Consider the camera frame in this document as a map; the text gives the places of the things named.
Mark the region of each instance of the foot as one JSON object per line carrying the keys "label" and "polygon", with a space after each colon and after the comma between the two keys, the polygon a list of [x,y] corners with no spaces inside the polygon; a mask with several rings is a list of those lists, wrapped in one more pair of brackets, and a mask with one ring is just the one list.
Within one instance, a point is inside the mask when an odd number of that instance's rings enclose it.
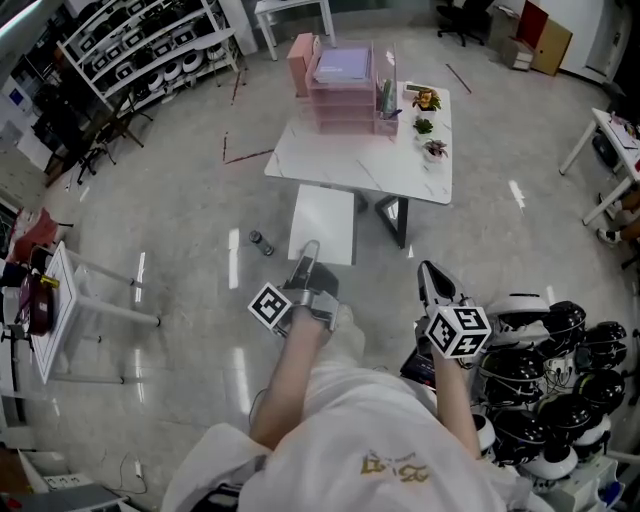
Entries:
{"label": "foot", "polygon": [[[602,197],[602,194],[598,194],[598,204],[601,204],[603,200],[604,198]],[[607,206],[607,208],[605,209],[605,213],[610,220],[614,220],[620,210],[622,210],[620,201],[614,201],[609,206]]]}
{"label": "foot", "polygon": [[620,231],[607,231],[605,229],[598,230],[598,238],[609,245],[617,245],[620,243]]}

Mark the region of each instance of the black equipment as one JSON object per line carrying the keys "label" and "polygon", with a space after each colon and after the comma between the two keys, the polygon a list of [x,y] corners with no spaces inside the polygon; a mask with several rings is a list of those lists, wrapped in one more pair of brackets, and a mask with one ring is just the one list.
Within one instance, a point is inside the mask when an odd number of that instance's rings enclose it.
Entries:
{"label": "black equipment", "polygon": [[451,23],[440,25],[438,37],[442,37],[442,34],[455,33],[460,36],[462,46],[467,46],[465,37],[475,39],[484,46],[484,41],[471,31],[483,29],[489,25],[491,17],[487,9],[492,3],[493,0],[466,0],[462,7],[455,7],[451,0],[448,2],[449,5],[439,5],[438,12]]}
{"label": "black equipment", "polygon": [[580,377],[573,388],[592,411],[611,414],[624,400],[625,383],[615,370],[599,370]]}
{"label": "black equipment", "polygon": [[627,346],[621,343],[627,332],[618,322],[601,322],[587,329],[584,341],[576,348],[578,371],[609,370],[624,361]]}
{"label": "black equipment", "polygon": [[549,307],[542,318],[549,339],[537,348],[546,359],[562,357],[571,352],[584,339],[584,321],[587,314],[577,304],[565,300]]}
{"label": "black equipment", "polygon": [[592,421],[589,404],[575,394],[545,398],[538,404],[538,417],[561,444],[571,444],[579,439]]}
{"label": "black equipment", "polygon": [[537,352],[490,352],[480,361],[480,375],[485,378],[485,398],[493,407],[532,404],[542,397],[538,382],[544,377],[544,361]]}
{"label": "black equipment", "polygon": [[500,409],[489,419],[496,433],[493,445],[496,463],[509,466],[524,464],[542,452],[548,434],[532,412]]}

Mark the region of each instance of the wall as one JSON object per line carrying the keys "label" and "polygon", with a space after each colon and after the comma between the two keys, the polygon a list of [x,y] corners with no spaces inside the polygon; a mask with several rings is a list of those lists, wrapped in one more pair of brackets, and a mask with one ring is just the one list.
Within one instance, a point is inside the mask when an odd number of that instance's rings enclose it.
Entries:
{"label": "wall", "polygon": [[62,0],[42,0],[40,4],[0,39],[0,83],[4,83],[20,57],[36,43],[49,17]]}

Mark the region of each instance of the red object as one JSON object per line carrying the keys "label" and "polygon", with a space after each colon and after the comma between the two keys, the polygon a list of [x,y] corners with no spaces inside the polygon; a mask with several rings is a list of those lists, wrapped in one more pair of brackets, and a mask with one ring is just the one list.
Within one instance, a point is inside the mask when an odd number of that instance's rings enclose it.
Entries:
{"label": "red object", "polygon": [[27,263],[34,245],[51,245],[58,230],[58,223],[44,208],[35,225],[16,240],[13,252],[7,257],[9,263]]}
{"label": "red object", "polygon": [[540,7],[527,1],[522,9],[516,38],[536,48],[548,18],[549,15]]}

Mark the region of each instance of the white table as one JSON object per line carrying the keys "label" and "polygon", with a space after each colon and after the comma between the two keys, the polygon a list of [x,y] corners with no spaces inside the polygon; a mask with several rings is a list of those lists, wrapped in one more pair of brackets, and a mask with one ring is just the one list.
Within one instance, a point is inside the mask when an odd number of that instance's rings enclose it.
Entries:
{"label": "white table", "polygon": [[90,270],[126,283],[129,286],[143,287],[141,282],[136,281],[132,277],[117,274],[86,260],[79,254],[67,250],[64,242],[60,242],[45,273],[47,276],[60,281],[60,286],[53,290],[53,326],[44,336],[31,336],[33,351],[42,380],[45,384],[50,377],[58,380],[122,384],[122,377],[84,377],[71,374],[52,374],[56,360],[62,355],[61,349],[66,341],[66,337],[73,329],[73,324],[82,309],[111,314],[134,322],[154,326],[160,325],[160,318],[157,316],[145,315],[131,309],[114,306],[113,304],[102,302],[94,297],[82,294],[74,279],[75,268],[72,262],[78,265],[84,265]]}
{"label": "white table", "polygon": [[[376,210],[398,246],[404,248],[409,199],[451,202],[453,134],[449,91],[434,87],[442,108],[432,121],[434,129],[429,136],[447,144],[449,157],[429,162],[415,140],[416,113],[411,100],[402,98],[403,88],[404,83],[398,82],[398,108],[403,110],[396,137],[320,134],[315,121],[301,110],[289,120],[264,173],[389,194],[378,202]],[[387,213],[395,202],[398,207],[392,210],[391,221],[395,222],[391,222]]]}
{"label": "white table", "polygon": [[319,4],[322,11],[322,22],[324,23],[325,34],[331,39],[331,46],[336,46],[336,34],[333,30],[333,20],[331,19],[331,9],[329,9],[329,0],[260,0],[256,3],[254,14],[258,18],[260,29],[264,40],[269,47],[269,53],[273,60],[278,60],[275,46],[278,45],[276,38],[273,36],[271,24],[269,23],[269,13],[291,9],[292,7],[300,7],[301,5]]}
{"label": "white table", "polygon": [[564,174],[566,174],[567,170],[578,156],[578,153],[580,153],[580,150],[584,147],[587,141],[593,137],[596,128],[599,126],[602,130],[602,133],[607,136],[607,139],[609,139],[609,142],[611,142],[616,150],[616,153],[618,153],[618,157],[620,158],[620,161],[618,162],[618,165],[616,165],[614,172],[618,172],[621,167],[624,167],[627,176],[620,182],[620,184],[615,188],[613,192],[611,192],[607,197],[604,198],[602,203],[596,206],[587,214],[584,219],[582,219],[582,223],[585,226],[588,225],[602,212],[604,212],[605,209],[609,205],[611,205],[611,203],[616,201],[622,194],[624,194],[633,183],[640,181],[640,173],[638,173],[638,171],[636,171],[635,169],[635,164],[640,158],[640,150],[626,149],[622,145],[616,134],[611,129],[611,126],[609,126],[609,121],[611,120],[610,114],[595,108],[592,108],[591,112],[593,112],[594,119],[593,121],[589,122],[589,125],[587,126],[585,132],[582,134],[582,137],[578,141],[578,144],[576,144],[571,153],[569,153],[567,159],[560,167],[560,174],[562,174],[563,176]]}

